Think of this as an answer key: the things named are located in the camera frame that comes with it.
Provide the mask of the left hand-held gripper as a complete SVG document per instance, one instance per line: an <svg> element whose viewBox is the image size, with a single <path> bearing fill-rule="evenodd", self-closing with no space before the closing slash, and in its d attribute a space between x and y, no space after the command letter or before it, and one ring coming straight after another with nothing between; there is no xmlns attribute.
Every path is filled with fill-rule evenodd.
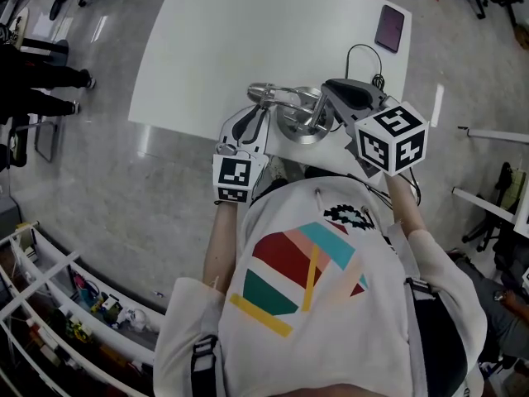
<svg viewBox="0 0 529 397"><path fill-rule="evenodd" d="M269 134L270 110L259 105L243 108L222 125L212 159L212 185L217 201L249 203L269 157L263 153ZM238 144L242 138L242 150Z"/></svg>

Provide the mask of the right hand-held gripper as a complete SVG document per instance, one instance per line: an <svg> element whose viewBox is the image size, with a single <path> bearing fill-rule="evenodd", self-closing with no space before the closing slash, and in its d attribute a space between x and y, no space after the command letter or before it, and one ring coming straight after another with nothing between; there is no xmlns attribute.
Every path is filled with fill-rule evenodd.
<svg viewBox="0 0 529 397"><path fill-rule="evenodd" d="M328 79L328 94L335 118L346 127L360 109L378 108L387 95L371 83L353 79ZM389 176L401 174L426 157L429 122L408 102L395 103L355 122L347 150L356 158Z"/></svg>

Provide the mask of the silver metal desk lamp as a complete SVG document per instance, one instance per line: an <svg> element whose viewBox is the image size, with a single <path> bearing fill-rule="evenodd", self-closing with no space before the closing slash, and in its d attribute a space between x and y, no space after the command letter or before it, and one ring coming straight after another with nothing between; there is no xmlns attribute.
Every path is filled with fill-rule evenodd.
<svg viewBox="0 0 529 397"><path fill-rule="evenodd" d="M317 88L286 88L270 83L252 83L247 97L263 108L274 108L279 130L290 141L310 145L321 141L332 129L334 115Z"/></svg>

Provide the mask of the person's left forearm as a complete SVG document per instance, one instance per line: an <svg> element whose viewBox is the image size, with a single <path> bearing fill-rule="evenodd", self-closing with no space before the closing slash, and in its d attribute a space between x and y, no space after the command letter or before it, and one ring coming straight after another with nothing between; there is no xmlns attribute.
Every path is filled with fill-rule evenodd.
<svg viewBox="0 0 529 397"><path fill-rule="evenodd" d="M237 204L220 202L203 266L203 283L226 295L236 268Z"/></svg>

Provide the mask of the person's right forearm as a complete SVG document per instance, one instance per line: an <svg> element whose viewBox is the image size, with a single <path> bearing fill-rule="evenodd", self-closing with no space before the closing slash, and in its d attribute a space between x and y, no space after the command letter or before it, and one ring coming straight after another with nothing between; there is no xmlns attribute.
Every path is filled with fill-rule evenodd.
<svg viewBox="0 0 529 397"><path fill-rule="evenodd" d="M401 224L404 236L409 237L415 231L426 231L411 185L398 175L384 177L392 202L394 221Z"/></svg>

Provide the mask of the white side desk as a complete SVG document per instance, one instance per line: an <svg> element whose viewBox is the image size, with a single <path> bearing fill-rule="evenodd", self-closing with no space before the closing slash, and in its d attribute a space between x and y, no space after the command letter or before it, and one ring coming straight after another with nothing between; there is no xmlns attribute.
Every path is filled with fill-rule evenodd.
<svg viewBox="0 0 529 397"><path fill-rule="evenodd" d="M525 183L523 186L521 198L514 214L463 189L454 187L451 193L510 222L513 225L514 232L529 239L529 183Z"/></svg>

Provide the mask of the person's light shoe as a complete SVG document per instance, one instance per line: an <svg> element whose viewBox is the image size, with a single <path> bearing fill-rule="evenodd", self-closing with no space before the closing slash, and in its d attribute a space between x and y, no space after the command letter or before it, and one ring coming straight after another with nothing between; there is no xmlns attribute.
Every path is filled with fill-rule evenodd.
<svg viewBox="0 0 529 397"><path fill-rule="evenodd" d="M273 181L281 180L288 182L284 161L280 157L272 155L269 158L268 171Z"/></svg>

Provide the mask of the black smartphone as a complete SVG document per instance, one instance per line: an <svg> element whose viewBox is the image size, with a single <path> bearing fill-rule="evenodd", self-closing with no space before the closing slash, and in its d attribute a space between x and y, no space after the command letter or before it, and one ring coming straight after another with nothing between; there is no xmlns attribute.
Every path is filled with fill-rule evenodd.
<svg viewBox="0 0 529 397"><path fill-rule="evenodd" d="M383 5L374 43L397 54L402 37L405 16L397 9Z"/></svg>

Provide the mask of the white metal floor bar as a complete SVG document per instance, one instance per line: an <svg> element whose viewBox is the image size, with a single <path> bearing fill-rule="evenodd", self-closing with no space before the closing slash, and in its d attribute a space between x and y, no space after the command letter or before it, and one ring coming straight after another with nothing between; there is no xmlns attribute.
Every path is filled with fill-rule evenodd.
<svg viewBox="0 0 529 397"><path fill-rule="evenodd" d="M465 131L467 137L483 138L505 142L515 142L529 145L529 134L522 134L516 132L498 132L492 130L479 130L469 127L458 127L458 129L461 131Z"/></svg>

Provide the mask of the white shirt with colourful print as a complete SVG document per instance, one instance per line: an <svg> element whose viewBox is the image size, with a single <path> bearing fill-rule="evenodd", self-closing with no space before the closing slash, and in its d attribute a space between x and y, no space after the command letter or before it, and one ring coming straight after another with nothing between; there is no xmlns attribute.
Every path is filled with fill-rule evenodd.
<svg viewBox="0 0 529 397"><path fill-rule="evenodd" d="M343 176L267 189L237 218L226 295L175 282L155 397L481 397L471 279L373 202Z"/></svg>

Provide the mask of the white storage shelf with clutter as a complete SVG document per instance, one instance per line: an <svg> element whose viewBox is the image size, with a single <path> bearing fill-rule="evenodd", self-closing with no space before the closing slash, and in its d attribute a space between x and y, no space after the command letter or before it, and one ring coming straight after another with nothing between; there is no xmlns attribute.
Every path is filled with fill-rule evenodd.
<svg viewBox="0 0 529 397"><path fill-rule="evenodd" d="M155 344L164 315L83 267L38 223L0 239L0 342L19 370L16 393L154 397Z"/></svg>

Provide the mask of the metal frame chair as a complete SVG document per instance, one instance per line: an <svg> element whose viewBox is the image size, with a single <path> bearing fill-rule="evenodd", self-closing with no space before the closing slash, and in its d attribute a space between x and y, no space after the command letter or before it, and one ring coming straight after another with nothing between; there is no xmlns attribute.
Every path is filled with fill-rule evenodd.
<svg viewBox="0 0 529 397"><path fill-rule="evenodd" d="M27 163L30 132L34 132L33 150L46 162L51 163L55 156L59 125L58 121L40 115L37 116L35 122L31 122L29 115L13 117L7 136L9 149L7 168L23 167Z"/></svg>

